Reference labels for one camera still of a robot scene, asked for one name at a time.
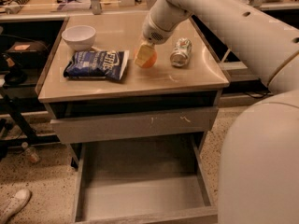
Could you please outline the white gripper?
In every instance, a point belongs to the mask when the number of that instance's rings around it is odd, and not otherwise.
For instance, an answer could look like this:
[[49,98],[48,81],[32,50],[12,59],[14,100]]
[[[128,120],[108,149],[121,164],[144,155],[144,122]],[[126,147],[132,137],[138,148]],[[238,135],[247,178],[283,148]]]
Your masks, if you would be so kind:
[[166,18],[155,18],[151,13],[142,25],[142,35],[150,43],[143,43],[135,52],[134,63],[141,68],[150,68],[155,64],[155,45],[164,44],[174,33],[176,25]]

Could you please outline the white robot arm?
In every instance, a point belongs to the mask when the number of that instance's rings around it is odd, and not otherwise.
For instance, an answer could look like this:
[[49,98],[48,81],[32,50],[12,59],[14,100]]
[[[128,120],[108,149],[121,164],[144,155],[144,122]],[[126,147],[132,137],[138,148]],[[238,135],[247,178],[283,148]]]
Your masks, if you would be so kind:
[[219,224],[299,224],[299,30],[238,0],[157,0],[135,64],[197,16],[271,91],[245,110],[221,149]]

